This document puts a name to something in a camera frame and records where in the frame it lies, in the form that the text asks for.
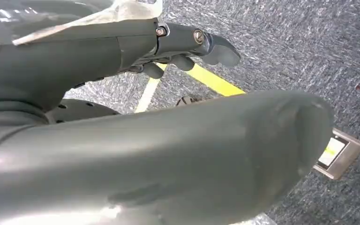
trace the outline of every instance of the metal screw head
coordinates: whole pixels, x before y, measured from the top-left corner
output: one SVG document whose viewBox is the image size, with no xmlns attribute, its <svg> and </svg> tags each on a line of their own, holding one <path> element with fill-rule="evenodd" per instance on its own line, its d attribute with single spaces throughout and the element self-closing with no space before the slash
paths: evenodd
<svg viewBox="0 0 360 225">
<path fill-rule="evenodd" d="M 166 29 L 164 27 L 158 27 L 156 31 L 158 37 L 162 37 L 166 35 Z"/>
<path fill-rule="evenodd" d="M 195 42 L 199 45 L 201 45 L 203 43 L 203 41 L 205 40 L 205 37 L 203 36 L 202 30 L 196 29 L 194 31 L 194 39 L 195 39 Z"/>
</svg>

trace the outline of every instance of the gray carpet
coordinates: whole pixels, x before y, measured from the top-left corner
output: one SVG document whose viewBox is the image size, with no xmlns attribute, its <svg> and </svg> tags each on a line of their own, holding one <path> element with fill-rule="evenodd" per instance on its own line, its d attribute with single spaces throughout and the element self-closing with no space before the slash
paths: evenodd
<svg viewBox="0 0 360 225">
<path fill-rule="evenodd" d="M 235 68 L 202 64 L 245 91 L 305 90 L 328 100 L 336 127 L 360 139 L 360 0 L 167 0 L 167 22 L 200 27 L 239 49 Z M 135 109 L 147 78 L 122 75 L 88 84 L 68 97 L 122 113 Z M 218 94 L 171 67 L 150 109 L 182 95 Z M 360 156 L 339 181 L 312 171 L 267 211 L 279 225 L 360 225 Z"/>
</svg>

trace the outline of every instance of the yellow tape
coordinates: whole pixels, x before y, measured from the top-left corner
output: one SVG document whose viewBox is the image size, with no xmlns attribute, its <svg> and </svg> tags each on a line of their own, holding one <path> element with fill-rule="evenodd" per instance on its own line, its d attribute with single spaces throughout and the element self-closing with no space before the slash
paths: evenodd
<svg viewBox="0 0 360 225">
<path fill-rule="evenodd" d="M 163 70 L 166 69 L 165 64 L 158 63 L 157 65 Z M 147 110 L 148 106 L 150 105 L 152 96 L 155 93 L 155 89 L 157 89 L 160 80 L 161 79 L 154 79 L 154 78 L 150 78 L 148 80 L 147 86 L 144 89 L 143 95 L 139 101 L 139 105 L 137 105 L 135 113 L 142 113 Z"/>
<path fill-rule="evenodd" d="M 194 68 L 188 71 L 187 74 L 223 96 L 245 94 L 243 90 L 202 68 L 198 64 L 195 64 Z"/>
</svg>

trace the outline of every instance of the robotic finger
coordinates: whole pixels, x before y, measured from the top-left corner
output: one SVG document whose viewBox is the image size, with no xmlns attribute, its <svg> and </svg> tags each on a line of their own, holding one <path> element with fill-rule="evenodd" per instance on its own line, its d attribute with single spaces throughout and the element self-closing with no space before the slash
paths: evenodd
<svg viewBox="0 0 360 225">
<path fill-rule="evenodd" d="M 189 71 L 195 64 L 190 58 L 195 56 L 201 57 L 210 65 L 221 63 L 227 67 L 233 67 L 240 61 L 240 54 L 229 41 L 198 28 L 175 23 L 158 23 L 156 34 L 156 51 L 139 62 L 174 64 L 183 71 Z M 163 75 L 163 71 L 154 64 L 133 66 L 130 71 L 135 70 L 135 67 L 141 67 L 142 69 L 136 71 L 143 71 L 152 78 L 160 78 Z"/>
</svg>

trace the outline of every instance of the prosthetic arm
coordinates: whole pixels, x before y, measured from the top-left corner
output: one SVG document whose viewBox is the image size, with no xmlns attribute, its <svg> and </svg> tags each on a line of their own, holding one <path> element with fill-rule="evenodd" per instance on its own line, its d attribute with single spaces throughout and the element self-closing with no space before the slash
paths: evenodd
<svg viewBox="0 0 360 225">
<path fill-rule="evenodd" d="M 0 45 L 0 224 L 226 225 L 308 174 L 331 135 L 319 97 L 267 91 L 50 124 L 64 93 L 153 62 L 236 65 L 225 39 L 157 19 L 75 26 Z"/>
</svg>

